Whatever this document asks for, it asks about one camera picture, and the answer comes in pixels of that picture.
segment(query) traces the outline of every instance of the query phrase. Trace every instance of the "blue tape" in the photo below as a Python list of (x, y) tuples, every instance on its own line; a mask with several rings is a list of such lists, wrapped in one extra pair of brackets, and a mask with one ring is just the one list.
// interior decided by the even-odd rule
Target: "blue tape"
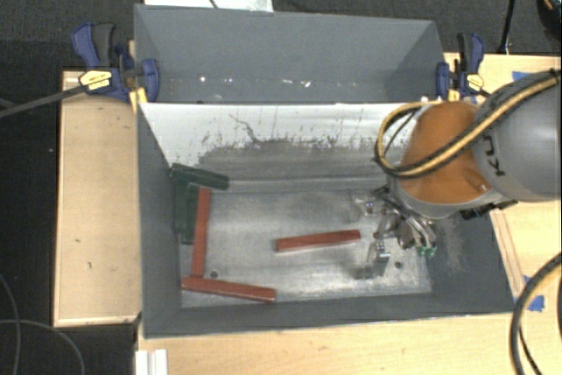
[[(527, 277), (526, 275), (523, 275), (523, 278), (525, 279), (525, 283), (527, 283), (530, 280), (530, 277)], [(529, 311), (537, 311), (539, 313), (542, 313), (544, 310), (544, 295), (537, 295), (527, 305), (527, 309)]]
[(527, 72), (517, 72), (516, 70), (514, 70), (511, 73), (511, 76), (513, 77), (513, 81), (516, 82), (517, 80), (524, 78), (525, 76), (527, 76), (528, 73)]

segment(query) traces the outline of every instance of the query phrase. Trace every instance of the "blue clamp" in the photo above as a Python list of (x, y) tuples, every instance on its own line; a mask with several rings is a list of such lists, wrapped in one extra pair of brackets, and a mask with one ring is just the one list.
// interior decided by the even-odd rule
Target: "blue clamp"
[[(127, 86), (126, 79), (134, 77), (138, 85), (145, 87), (148, 101), (154, 102), (160, 89), (160, 73), (156, 61), (143, 60), (140, 67), (136, 68), (134, 59), (125, 46), (112, 45), (114, 30), (113, 24), (95, 25), (87, 22), (72, 32), (74, 50), (86, 63), (87, 69), (102, 69), (99, 74), (103, 78), (101, 81), (96, 80), (95, 83), (89, 84), (92, 76), (85, 77), (87, 82), (80, 79), (84, 91), (87, 94), (103, 95), (128, 102), (131, 89)], [(113, 54), (117, 57), (118, 68), (112, 59)]]
[(478, 74), (480, 63), (484, 61), (484, 41), (476, 33), (457, 35), (460, 58), (455, 60), (455, 70), (451, 73), (449, 64), (440, 62), (436, 69), (437, 96), (447, 100), (450, 91), (458, 98), (476, 96), (482, 92), (482, 79)]

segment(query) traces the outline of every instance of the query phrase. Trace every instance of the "bin floor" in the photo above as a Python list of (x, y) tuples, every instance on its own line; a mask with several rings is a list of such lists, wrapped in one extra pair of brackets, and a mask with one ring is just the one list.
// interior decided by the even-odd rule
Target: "bin floor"
[[(381, 216), (367, 215), (358, 199), (368, 191), (268, 191), (259, 183), (237, 192), (213, 192), (205, 277), (277, 290), (277, 301), (306, 301), (430, 292), (425, 259), (385, 239), (391, 259), (383, 277), (361, 279), (372, 235)], [(357, 228), (359, 242), (276, 253), (278, 238)], [(179, 245), (181, 275), (191, 267), (192, 246)], [(249, 303), (183, 292), (184, 307)]]

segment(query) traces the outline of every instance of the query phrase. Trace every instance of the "red wooden stick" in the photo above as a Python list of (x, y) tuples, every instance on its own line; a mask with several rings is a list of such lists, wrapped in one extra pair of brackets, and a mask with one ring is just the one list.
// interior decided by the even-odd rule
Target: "red wooden stick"
[(185, 291), (225, 295), (227, 297), (263, 301), (266, 303), (273, 303), (277, 297), (277, 292), (269, 287), (241, 285), (239, 283), (199, 277), (184, 277), (182, 280), (182, 289)]
[(275, 241), (275, 250), (277, 252), (287, 252), (292, 250), (316, 249), (317, 247), (327, 247), (355, 242), (360, 239), (361, 233), (357, 229), (319, 234), (306, 234), (304, 236), (277, 239)]
[(207, 223), (211, 207), (211, 190), (199, 188), (193, 255), (191, 257), (191, 276), (203, 277), (205, 274), (205, 253), (207, 246)]

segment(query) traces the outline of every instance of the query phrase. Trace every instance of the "wooden board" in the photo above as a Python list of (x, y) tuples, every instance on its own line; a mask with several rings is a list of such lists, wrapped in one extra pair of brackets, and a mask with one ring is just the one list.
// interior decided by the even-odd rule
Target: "wooden board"
[[(456, 55), (446, 56), (450, 60)], [(487, 55), (480, 72), (486, 88), (494, 90), (510, 81), (512, 70), (536, 72), (559, 68), (559, 64), (553, 57)], [(131, 321), (141, 310), (132, 125), (130, 108), (107, 98), (82, 96), (63, 104), (56, 326)], [(509, 273), (518, 272), (512, 277), (517, 291), (522, 287), (516, 281), (521, 274), (533, 274), (560, 251), (560, 203), (518, 205), (500, 215), (501, 219), (494, 220), (497, 233), (507, 243), (513, 239), (512, 244), (502, 245), (502, 250), (507, 261), (515, 262)], [(555, 326), (557, 282), (552, 279), (539, 291), (546, 299), (545, 311), (528, 313), (523, 320), (529, 346), (543, 373), (557, 373), (562, 365), (562, 345)], [(140, 332), (138, 346), (149, 351), (167, 349), (170, 375), (511, 375), (509, 320), (508, 314), (495, 314), (151, 341), (143, 340)]]
[[(77, 73), (65, 73), (64, 89)], [(141, 310), (130, 105), (80, 95), (61, 106), (56, 327), (133, 321)]]

